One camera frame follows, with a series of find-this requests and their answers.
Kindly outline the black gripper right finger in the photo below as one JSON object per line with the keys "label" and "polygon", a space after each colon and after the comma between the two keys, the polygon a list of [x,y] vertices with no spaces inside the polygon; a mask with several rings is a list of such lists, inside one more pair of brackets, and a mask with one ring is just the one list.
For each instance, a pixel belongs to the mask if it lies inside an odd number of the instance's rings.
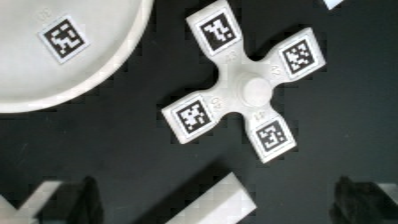
{"label": "black gripper right finger", "polygon": [[332,224],[398,224],[398,184],[356,182],[343,176],[329,216]]}

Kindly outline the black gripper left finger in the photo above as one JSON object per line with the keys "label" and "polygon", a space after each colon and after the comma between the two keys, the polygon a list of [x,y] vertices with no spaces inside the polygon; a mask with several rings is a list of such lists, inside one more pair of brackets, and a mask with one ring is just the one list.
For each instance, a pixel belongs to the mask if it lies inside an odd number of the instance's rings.
{"label": "black gripper left finger", "polygon": [[41,224],[103,224],[105,212],[98,182],[86,177],[64,183],[41,210]]}

